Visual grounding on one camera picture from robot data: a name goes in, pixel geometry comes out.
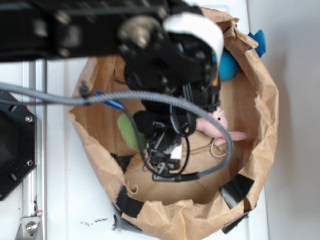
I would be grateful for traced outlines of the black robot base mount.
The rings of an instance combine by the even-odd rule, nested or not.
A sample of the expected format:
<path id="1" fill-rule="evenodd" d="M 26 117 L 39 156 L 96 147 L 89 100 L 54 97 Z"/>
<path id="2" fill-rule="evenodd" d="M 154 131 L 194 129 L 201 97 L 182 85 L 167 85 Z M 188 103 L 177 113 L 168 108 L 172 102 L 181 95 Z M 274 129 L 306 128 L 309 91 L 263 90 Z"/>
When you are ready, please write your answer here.
<path id="1" fill-rule="evenodd" d="M 0 92 L 0 200 L 36 166 L 37 118 L 8 91 Z"/>

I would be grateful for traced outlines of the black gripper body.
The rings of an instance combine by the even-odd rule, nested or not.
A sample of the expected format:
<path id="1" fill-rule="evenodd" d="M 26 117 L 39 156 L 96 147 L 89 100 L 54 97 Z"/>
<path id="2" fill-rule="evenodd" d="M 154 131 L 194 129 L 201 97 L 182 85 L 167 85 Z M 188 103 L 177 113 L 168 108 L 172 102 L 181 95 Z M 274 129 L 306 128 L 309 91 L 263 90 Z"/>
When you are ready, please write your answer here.
<path id="1" fill-rule="evenodd" d="M 206 91 L 193 88 L 191 83 L 187 83 L 175 93 L 170 91 L 169 96 L 182 98 L 192 104 L 196 103 L 204 110 L 216 110 L 220 103 L 220 89 L 219 83 L 217 86 L 208 87 Z M 202 172 L 183 174 L 190 158 L 188 137 L 196 131 L 198 115 L 167 102 L 147 101 L 144 98 L 141 102 L 146 110 L 134 113 L 133 129 L 141 154 L 142 137 L 139 133 L 146 137 L 147 154 L 142 154 L 142 160 L 145 163 L 144 167 L 152 172 L 152 178 L 201 178 L 215 172 L 216 169 L 221 169 L 215 166 Z M 182 144 L 183 139 L 187 145 L 187 156 L 183 167 L 179 170 L 181 157 L 174 160 L 172 155 L 174 148 Z"/>

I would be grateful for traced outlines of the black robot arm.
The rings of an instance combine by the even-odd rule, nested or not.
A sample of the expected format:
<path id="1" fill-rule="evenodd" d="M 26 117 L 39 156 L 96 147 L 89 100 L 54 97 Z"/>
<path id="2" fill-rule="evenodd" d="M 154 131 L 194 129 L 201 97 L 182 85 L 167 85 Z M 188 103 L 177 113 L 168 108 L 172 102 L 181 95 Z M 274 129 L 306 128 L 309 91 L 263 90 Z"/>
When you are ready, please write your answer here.
<path id="1" fill-rule="evenodd" d="M 146 111 L 129 119 L 147 137 L 144 165 L 156 181 L 184 182 L 222 169 L 172 173 L 169 154 L 196 129 L 196 117 L 219 105 L 220 27 L 182 0 L 3 0 L 0 3 L 2 62 L 119 55 L 128 91 L 65 98 L 3 83 L 7 92 L 38 105 L 84 106 L 120 99 L 142 100 Z"/>

